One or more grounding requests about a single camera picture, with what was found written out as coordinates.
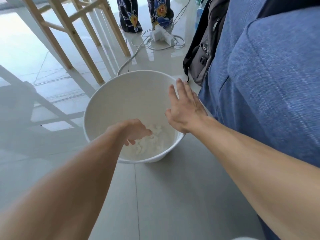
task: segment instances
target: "forearm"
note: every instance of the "forearm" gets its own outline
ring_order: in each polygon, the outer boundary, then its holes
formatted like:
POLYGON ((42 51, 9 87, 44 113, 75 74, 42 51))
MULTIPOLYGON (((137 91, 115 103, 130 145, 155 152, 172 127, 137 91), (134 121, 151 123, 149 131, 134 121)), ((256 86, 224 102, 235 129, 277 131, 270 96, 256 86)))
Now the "forearm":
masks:
POLYGON ((205 118, 191 130, 281 239, 319 239, 320 169, 205 118))
POLYGON ((88 239, 126 140, 112 127, 46 176, 0 219, 1 239, 88 239))

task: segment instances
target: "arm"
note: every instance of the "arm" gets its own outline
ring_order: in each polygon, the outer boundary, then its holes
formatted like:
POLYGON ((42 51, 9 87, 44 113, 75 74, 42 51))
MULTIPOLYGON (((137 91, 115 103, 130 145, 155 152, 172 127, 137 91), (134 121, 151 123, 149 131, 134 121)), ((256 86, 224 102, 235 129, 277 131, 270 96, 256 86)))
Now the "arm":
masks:
POLYGON ((88 239, 123 145, 151 134, 139 120, 109 127, 2 214, 0 239, 88 239))
POLYGON ((320 169, 208 117, 197 95, 181 80, 177 89, 179 99, 173 86, 169 88, 169 123, 192 133, 217 157, 281 239, 320 239, 320 169))

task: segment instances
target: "hand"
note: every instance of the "hand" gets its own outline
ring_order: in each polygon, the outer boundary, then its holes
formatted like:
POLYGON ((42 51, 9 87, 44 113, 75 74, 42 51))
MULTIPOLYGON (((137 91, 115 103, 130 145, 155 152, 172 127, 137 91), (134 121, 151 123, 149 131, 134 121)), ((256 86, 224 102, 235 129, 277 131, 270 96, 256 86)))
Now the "hand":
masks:
POLYGON ((126 146, 128 146, 129 143, 134 145, 136 144, 135 140, 140 140, 145 136, 152 135, 152 131, 146 129, 144 124, 142 124, 142 122, 138 119, 128 120, 126 123, 128 123, 128 137, 124 142, 126 146))
POLYGON ((189 133, 190 126, 200 123, 202 117, 208 116, 197 94, 191 90, 187 82, 177 80, 179 99, 174 86, 169 87, 171 109, 167 109, 165 115, 169 124, 181 133, 189 133))

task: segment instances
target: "white crumbled substance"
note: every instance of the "white crumbled substance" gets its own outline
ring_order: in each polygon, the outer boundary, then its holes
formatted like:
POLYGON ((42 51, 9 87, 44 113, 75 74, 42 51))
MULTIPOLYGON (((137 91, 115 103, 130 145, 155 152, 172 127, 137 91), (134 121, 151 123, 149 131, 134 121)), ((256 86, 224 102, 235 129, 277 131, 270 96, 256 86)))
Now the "white crumbled substance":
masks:
POLYGON ((136 140, 136 144, 132 145, 135 149, 136 155, 143 153, 152 153, 153 156, 158 155, 166 150, 165 141, 159 140, 159 136, 165 133, 160 125, 150 125, 146 127, 152 131, 151 136, 143 137, 141 140, 136 140))

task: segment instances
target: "white bucket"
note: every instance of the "white bucket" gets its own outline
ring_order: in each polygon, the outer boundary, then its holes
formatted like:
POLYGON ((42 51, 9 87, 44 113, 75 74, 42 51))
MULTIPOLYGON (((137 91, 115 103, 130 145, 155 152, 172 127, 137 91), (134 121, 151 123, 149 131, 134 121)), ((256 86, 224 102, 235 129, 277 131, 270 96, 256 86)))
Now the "white bucket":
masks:
POLYGON ((143 160, 136 155, 128 155, 123 148, 119 163, 152 163, 164 158, 184 137, 173 129, 165 116, 170 108, 169 85, 176 87, 176 80, 171 76, 156 71, 134 71, 122 74, 108 81, 99 88, 90 99, 84 113, 84 134, 87 141, 92 141, 103 134, 115 123, 128 119, 139 119, 146 126, 159 125, 170 137, 162 153, 143 160))

